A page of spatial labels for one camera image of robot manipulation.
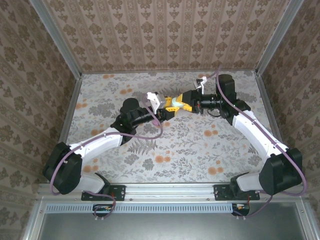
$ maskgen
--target purple cable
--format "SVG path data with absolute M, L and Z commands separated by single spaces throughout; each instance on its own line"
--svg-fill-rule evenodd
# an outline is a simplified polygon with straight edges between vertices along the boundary
M 273 196 L 270 196 L 270 198 L 268 199 L 268 201 L 266 201 L 265 204 L 264 204 L 262 207 L 260 207 L 260 208 L 259 208 L 257 211 L 255 211 L 254 213 L 251 213 L 251 214 L 249 214 L 249 215 L 247 215 L 247 216 L 243 216 L 240 212 L 235 211 L 235 210 L 233 210 L 233 212 L 236 213 L 236 214 L 238 214 L 238 215 L 240 215 L 240 216 L 242 216 L 242 217 L 244 217 L 244 218 L 251 218 L 251 217 L 253 217 L 254 215 L 258 214 L 260 211 L 262 211 L 262 209 L 264 209 L 264 208 L 270 203 L 270 201 L 272 200 L 272 198 L 273 198 Z
M 93 195 L 93 196 L 98 196 L 98 197 L 107 197 L 109 199 L 111 199 L 113 201 L 113 204 L 112 204 L 112 208 L 111 210 L 108 212 L 107 215 L 103 216 L 103 218 L 107 218 L 110 216 L 110 214 L 115 210 L 116 208 L 116 199 L 113 197 L 113 196 L 110 196 L 110 195 L 107 195 L 107 194 L 99 194 L 99 193 L 94 193 L 92 191 L 84 191 L 85 193 L 87 194 L 90 194 L 90 195 Z M 103 208 L 103 206 L 97 206 L 95 209 L 94 209 L 94 212 L 93 212 L 93 215 L 95 217 L 98 217 L 97 216 L 97 210 L 100 209 L 100 208 Z
M 241 113 L 242 115 L 244 115 L 247 119 L 249 119 L 252 124 L 254 124 L 262 133 L 263 135 L 265 135 L 265 137 L 274 145 L 275 148 L 277 148 L 285 157 L 286 159 L 289 160 L 289 162 L 293 165 L 293 167 L 295 168 L 295 170 L 299 173 L 302 182 L 303 182 L 303 189 L 300 193 L 291 193 L 291 192 L 286 192 L 283 191 L 283 194 L 289 195 L 289 196 L 293 196 L 293 197 L 299 197 L 302 196 L 303 194 L 306 193 L 307 191 L 307 180 L 303 174 L 303 172 L 300 170 L 300 168 L 298 167 L 298 165 L 291 159 L 291 157 L 281 148 L 278 146 L 278 144 L 264 131 L 264 129 L 258 124 L 256 123 L 256 121 L 254 121 L 254 119 L 252 119 L 249 115 L 247 115 L 245 112 L 241 111 L 239 108 L 237 108 L 236 106 L 234 106 L 229 100 L 228 98 L 224 95 L 224 93 L 222 92 L 222 89 L 220 87 L 220 83 L 219 83 L 219 71 L 221 69 L 222 65 L 219 66 L 219 68 L 216 71 L 216 75 L 215 75 L 215 79 L 216 79 L 216 85 L 219 89 L 219 92 L 221 94 L 221 96 L 223 97 L 223 99 L 231 106 L 233 107 L 235 110 L 237 110 L 239 113 Z
M 64 161 L 66 159 L 68 159 L 68 157 L 74 153 L 75 151 L 77 151 L 78 149 L 80 149 L 81 147 L 84 147 L 86 145 L 88 145 L 89 143 L 92 143 L 95 140 L 98 140 L 100 138 L 105 138 L 106 136 L 110 136 L 110 135 L 121 135 L 121 136 L 127 136 L 127 137 L 132 137 L 132 138 L 136 138 L 136 139 L 144 139 L 144 140 L 153 140 L 153 139 L 157 139 L 159 137 L 161 137 L 162 133 L 164 132 L 164 128 L 162 127 L 162 124 L 160 123 L 160 121 L 157 119 L 157 117 L 155 116 L 155 114 L 149 109 L 149 107 L 147 106 L 147 104 L 145 103 L 146 98 L 143 99 L 142 104 L 145 106 L 146 110 L 151 114 L 151 116 L 154 118 L 154 120 L 158 123 L 158 125 L 160 126 L 160 133 L 157 136 L 153 136 L 153 137 L 146 137 L 146 136 L 136 136 L 136 135 L 132 135 L 132 134 L 128 134 L 128 133 L 123 133 L 123 132 L 107 132 L 104 133 L 102 135 L 98 135 L 88 141 L 85 141 L 84 143 L 82 143 L 81 145 L 73 148 L 72 150 L 70 150 L 62 159 L 61 161 L 58 163 L 58 165 L 56 166 L 51 180 L 50 180 L 50 191 L 53 195 L 57 196 L 60 193 L 59 192 L 54 192 L 54 181 L 55 178 L 57 176 L 57 173 L 61 167 L 61 165 L 64 163 Z

